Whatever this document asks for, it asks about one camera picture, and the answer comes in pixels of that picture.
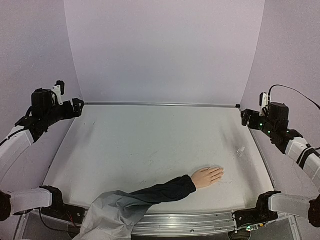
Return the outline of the clear nail polish bottle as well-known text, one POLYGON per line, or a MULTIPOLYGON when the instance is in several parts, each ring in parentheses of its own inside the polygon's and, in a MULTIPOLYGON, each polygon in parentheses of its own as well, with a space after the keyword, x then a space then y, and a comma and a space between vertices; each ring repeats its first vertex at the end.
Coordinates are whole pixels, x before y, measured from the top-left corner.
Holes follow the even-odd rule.
POLYGON ((239 148, 239 149, 237 150, 237 152, 236 152, 236 155, 237 155, 238 157, 243 157, 244 154, 245 154, 245 149, 246 149, 245 146, 239 148))

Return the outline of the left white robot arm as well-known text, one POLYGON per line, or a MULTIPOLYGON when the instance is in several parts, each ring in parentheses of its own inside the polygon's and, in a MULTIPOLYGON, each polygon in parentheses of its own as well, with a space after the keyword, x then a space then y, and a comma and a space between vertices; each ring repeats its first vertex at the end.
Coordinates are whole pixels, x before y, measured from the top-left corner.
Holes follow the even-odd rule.
MULTIPOLYGON (((74 98, 63 101, 65 83, 57 81, 52 89, 36 89, 31 95, 31 106, 8 136, 0 144, 0 178, 4 179, 14 163, 54 124, 79 118, 84 101, 74 98)), ((70 218, 72 206, 63 201, 62 192, 52 186, 40 186, 22 192, 0 193, 0 220, 23 215, 34 209, 56 218, 70 218)))

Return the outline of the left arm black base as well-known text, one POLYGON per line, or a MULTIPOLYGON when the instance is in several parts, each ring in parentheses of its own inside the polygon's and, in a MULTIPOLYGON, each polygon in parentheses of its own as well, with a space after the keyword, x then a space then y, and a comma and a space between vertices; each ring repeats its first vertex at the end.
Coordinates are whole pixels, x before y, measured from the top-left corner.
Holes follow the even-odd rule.
POLYGON ((80 206, 64 203, 63 194, 56 187, 43 185, 39 188, 48 190, 52 196, 51 205, 49 207, 42 207, 39 209, 39 218, 42 224, 49 230, 67 233, 70 237, 75 237, 79 234, 80 228, 78 225, 82 224, 85 218, 86 209, 80 206), (71 225, 68 225, 66 230, 52 228, 45 223, 43 214, 54 219, 69 221, 71 225))

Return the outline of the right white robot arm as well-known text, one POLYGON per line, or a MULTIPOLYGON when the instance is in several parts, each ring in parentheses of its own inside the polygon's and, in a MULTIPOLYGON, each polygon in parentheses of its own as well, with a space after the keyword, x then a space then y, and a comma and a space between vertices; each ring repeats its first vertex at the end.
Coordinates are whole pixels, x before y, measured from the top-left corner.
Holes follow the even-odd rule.
MULTIPOLYGON (((282 154, 306 173, 316 187, 320 186, 320 154, 298 131, 288 128, 289 108, 285 104, 272 102, 262 106, 261 111, 243 110, 241 123, 251 130, 263 132, 282 154)), ((308 198, 269 191, 261 194, 256 207, 247 212, 249 218, 236 216, 239 227, 273 221, 279 213, 307 219, 315 228, 320 226, 319 197, 308 198)))

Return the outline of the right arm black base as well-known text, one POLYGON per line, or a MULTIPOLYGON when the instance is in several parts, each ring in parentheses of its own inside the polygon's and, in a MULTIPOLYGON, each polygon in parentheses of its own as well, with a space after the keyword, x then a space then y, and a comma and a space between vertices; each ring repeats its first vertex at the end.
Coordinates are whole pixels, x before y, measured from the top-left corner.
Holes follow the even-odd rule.
POLYGON ((232 218, 235 220, 236 228, 241 229, 253 225, 266 224, 271 221, 275 221, 279 218, 279 215, 275 211, 271 211, 269 208, 269 199, 280 191, 268 191, 261 194, 256 202, 254 208, 237 210, 232 214, 232 218))

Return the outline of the mannequin hand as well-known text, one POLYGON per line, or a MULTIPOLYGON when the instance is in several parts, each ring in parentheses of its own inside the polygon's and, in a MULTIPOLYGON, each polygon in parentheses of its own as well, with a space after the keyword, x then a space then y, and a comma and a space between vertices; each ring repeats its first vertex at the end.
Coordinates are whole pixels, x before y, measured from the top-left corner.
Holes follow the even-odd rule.
POLYGON ((205 167, 197 170, 192 176, 191 180, 195 188, 203 189, 209 187, 222 179, 224 169, 222 167, 205 167))

